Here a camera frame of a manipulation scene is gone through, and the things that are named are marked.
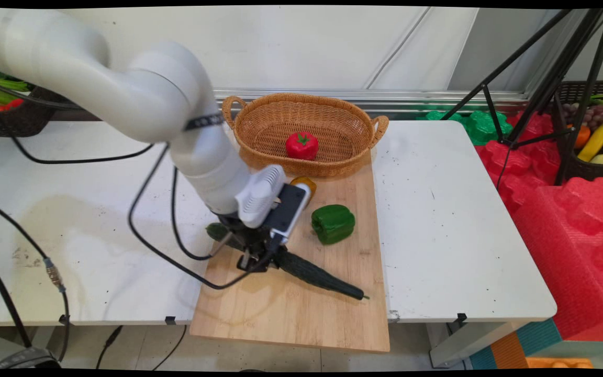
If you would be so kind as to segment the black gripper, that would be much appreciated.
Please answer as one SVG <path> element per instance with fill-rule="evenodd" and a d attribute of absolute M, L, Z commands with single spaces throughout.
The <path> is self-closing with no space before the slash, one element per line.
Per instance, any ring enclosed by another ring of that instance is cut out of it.
<path fill-rule="evenodd" d="M 272 238 L 270 227 L 251 228 L 246 226 L 236 212 L 218 214 L 217 217 L 228 232 L 220 238 L 216 244 L 216 250 L 220 251 L 234 239 L 241 244 L 242 251 L 237 268 L 244 272 L 253 272 L 254 258 L 258 258 L 256 272 L 266 272 L 272 258 L 282 245 L 282 238 Z"/>

